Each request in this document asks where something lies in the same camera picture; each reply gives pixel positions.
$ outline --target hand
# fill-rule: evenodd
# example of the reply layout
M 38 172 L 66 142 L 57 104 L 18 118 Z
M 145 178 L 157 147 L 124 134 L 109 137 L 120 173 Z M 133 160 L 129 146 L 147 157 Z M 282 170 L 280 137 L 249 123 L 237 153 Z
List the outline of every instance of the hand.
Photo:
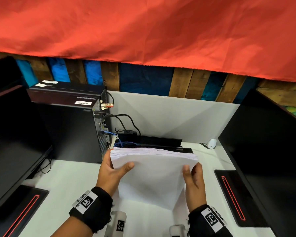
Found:
M 192 212 L 197 207 L 207 203 L 202 165 L 197 163 L 193 167 L 192 172 L 190 172 L 190 167 L 185 165 L 182 172 L 186 184 L 186 204 L 189 212 Z
M 111 150 L 106 151 L 103 157 L 103 161 L 99 170 L 98 181 L 95 186 L 101 187 L 112 197 L 117 190 L 118 184 L 120 183 L 122 177 L 128 171 L 133 169 L 135 164 L 133 162 L 128 162 L 121 168 L 114 170 L 111 162 L 110 152 Z

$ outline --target red fabric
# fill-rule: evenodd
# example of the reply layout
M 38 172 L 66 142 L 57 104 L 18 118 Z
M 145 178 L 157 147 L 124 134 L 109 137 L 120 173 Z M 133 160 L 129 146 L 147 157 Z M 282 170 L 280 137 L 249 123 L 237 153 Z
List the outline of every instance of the red fabric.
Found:
M 296 0 L 0 0 L 0 51 L 296 81 Z

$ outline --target stack of paper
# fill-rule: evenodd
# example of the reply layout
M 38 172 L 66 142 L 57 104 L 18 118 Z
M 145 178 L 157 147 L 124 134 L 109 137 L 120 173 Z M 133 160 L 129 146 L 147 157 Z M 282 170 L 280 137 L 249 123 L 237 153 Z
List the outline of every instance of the stack of paper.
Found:
M 154 148 L 114 148 L 111 160 L 115 169 L 127 162 L 135 167 L 128 172 L 118 186 L 120 198 L 154 204 L 172 210 L 184 187 L 183 165 L 190 171 L 197 157 Z

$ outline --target brown wooden plank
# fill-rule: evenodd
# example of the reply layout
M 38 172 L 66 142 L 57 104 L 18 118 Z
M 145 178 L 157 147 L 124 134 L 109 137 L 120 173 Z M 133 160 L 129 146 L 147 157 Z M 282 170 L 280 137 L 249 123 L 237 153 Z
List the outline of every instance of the brown wooden plank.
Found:
M 222 88 L 220 89 L 216 101 L 232 103 L 246 78 L 247 76 L 245 75 L 235 75 L 229 73 L 225 79 Z
M 33 72 L 36 78 L 38 79 L 38 81 L 53 80 L 53 75 L 49 70 L 45 57 L 30 56 L 30 55 L 16 55 L 16 54 L 0 52 L 0 59 L 7 56 L 12 56 L 18 60 L 28 61 L 31 64 Z
M 197 70 L 193 71 L 190 84 L 188 86 L 185 98 L 200 100 L 207 84 L 211 71 Z
M 69 79 L 73 83 L 87 84 L 87 78 L 82 60 L 64 59 Z
M 169 96 L 185 98 L 192 74 L 193 69 L 174 68 Z
M 257 90 L 280 105 L 296 107 L 296 91 L 285 91 L 261 87 L 258 87 Z
M 262 79 L 258 86 L 262 88 L 278 89 L 284 91 L 296 91 L 296 82 Z
M 117 62 L 101 62 L 103 83 L 109 91 L 120 91 L 120 73 Z

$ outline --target red light strip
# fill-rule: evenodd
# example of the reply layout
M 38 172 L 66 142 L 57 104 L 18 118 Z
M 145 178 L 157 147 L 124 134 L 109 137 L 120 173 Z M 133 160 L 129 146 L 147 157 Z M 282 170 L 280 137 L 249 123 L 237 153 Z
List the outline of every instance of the red light strip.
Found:
M 227 191 L 228 191 L 228 193 L 229 193 L 229 195 L 230 195 L 230 198 L 231 198 L 231 200 L 232 200 L 234 206 L 236 207 L 236 210 L 237 210 L 237 212 L 238 212 L 238 215 L 240 216 L 240 219 L 243 220 L 243 221 L 245 221 L 245 220 L 246 220 L 245 215 L 243 214 L 243 212 L 242 212 L 242 210 L 241 210 L 241 208 L 240 208 L 240 205 L 238 204 L 238 201 L 237 201 L 237 199 L 236 199 L 236 196 L 235 196 L 234 193 L 232 192 L 232 189 L 230 188 L 230 185 L 229 185 L 229 183 L 228 183 L 228 181 L 227 181 L 227 179 L 226 179 L 225 176 L 222 176 L 222 181 L 224 182 L 224 184 L 225 184 L 225 186 L 226 186 L 226 189 L 227 189 Z
M 32 205 L 30 206 L 30 208 L 27 210 L 27 212 L 23 215 L 23 217 L 20 219 L 20 221 L 16 224 L 16 226 L 14 227 L 14 229 L 11 231 L 11 233 L 7 236 L 9 237 L 13 231 L 16 229 L 16 227 L 21 223 L 22 219 L 26 216 L 26 214 L 30 211 L 30 209 L 33 207 L 33 205 L 35 204 L 35 202 L 39 199 L 39 195 L 35 195 L 32 200 L 28 203 L 27 207 L 25 207 L 25 209 L 22 211 L 22 213 L 19 215 L 19 217 L 14 221 L 14 223 L 11 225 L 11 227 L 8 229 L 8 231 L 4 234 L 3 237 L 6 237 L 6 235 L 9 233 L 9 231 L 11 230 L 11 228 L 15 225 L 15 223 L 20 219 L 20 217 L 23 215 L 24 211 L 26 211 L 26 209 L 29 207 L 29 205 L 32 203 Z

